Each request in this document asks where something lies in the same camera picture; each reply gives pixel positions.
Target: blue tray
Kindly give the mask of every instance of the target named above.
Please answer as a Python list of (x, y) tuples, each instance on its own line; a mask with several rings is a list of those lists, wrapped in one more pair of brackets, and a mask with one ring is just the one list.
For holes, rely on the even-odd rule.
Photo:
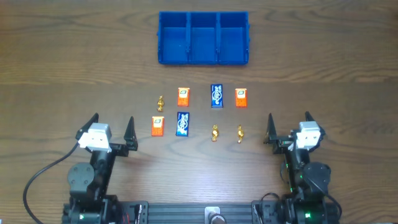
[(248, 12), (159, 12), (159, 63), (244, 65)]

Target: wood grain surface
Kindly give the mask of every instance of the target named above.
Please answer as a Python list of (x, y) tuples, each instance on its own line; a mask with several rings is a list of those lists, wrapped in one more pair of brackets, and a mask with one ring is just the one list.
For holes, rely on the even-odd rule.
[[(247, 66), (163, 66), (159, 11), (248, 11)], [(62, 157), (95, 112), (123, 142), (134, 116), (138, 152), (117, 158), (109, 194), (149, 202), (251, 202), (289, 193), (283, 156), (262, 143), (272, 112), (281, 134), (309, 110), (327, 133), (312, 161), (331, 169), (341, 223), (398, 221), (398, 3), (395, 0), (0, 1), (0, 219), (33, 223), (26, 182)], [(210, 84), (225, 107), (210, 108)], [(191, 88), (178, 108), (177, 88)], [(234, 89), (248, 89), (248, 108)], [(165, 136), (150, 136), (164, 95)], [(177, 111), (190, 136), (175, 136)], [(211, 127), (220, 137), (211, 142)], [(245, 137), (237, 144), (237, 126)], [(60, 223), (79, 150), (32, 184), (29, 205)]]

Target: gold figurine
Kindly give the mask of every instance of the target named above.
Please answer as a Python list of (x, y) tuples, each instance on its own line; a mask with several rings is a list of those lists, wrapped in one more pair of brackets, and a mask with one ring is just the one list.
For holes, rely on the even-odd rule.
[(242, 126), (239, 125), (238, 126), (238, 137), (239, 137), (238, 143), (239, 144), (242, 142), (243, 136), (244, 136), (244, 133), (243, 133), (243, 130), (242, 130)]
[(157, 101), (157, 106), (158, 106), (157, 111), (163, 112), (163, 106), (164, 106), (163, 96), (159, 97), (159, 100)]
[(218, 126), (217, 124), (213, 125), (213, 131), (211, 132), (213, 137), (212, 137), (212, 141), (217, 141), (217, 137), (218, 137)]

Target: tabletop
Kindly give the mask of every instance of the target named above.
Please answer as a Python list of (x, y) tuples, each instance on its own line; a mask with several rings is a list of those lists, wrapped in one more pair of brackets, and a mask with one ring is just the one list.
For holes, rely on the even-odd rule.
[[(247, 11), (245, 66), (165, 66), (157, 61), (159, 11)], [(0, 1), (0, 219), (33, 223), (25, 184), (66, 154), (91, 116), (123, 143), (130, 116), (139, 148), (114, 165), (108, 193), (151, 202), (251, 202), (288, 194), (283, 156), (263, 144), (267, 117), (287, 134), (312, 116), (325, 129), (312, 161), (331, 167), (341, 223), (398, 220), (398, 4), (393, 0)], [(222, 83), (224, 108), (210, 108)], [(190, 106), (177, 107), (177, 88)], [(248, 89), (236, 108), (234, 89)], [(157, 100), (164, 95), (164, 112)], [(189, 137), (175, 135), (189, 111)], [(163, 137), (151, 117), (165, 116)], [(211, 141), (211, 127), (220, 136)], [(245, 132), (237, 143), (237, 127)], [(28, 203), (60, 223), (77, 150), (31, 185)]]

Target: orange tic tac box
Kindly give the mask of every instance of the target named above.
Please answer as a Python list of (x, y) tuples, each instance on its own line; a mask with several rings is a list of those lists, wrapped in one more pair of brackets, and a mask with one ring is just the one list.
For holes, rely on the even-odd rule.
[(178, 88), (177, 106), (189, 106), (189, 88)]
[(163, 136), (164, 117), (152, 117), (152, 136)]
[(236, 107), (248, 107), (248, 90), (235, 89)]

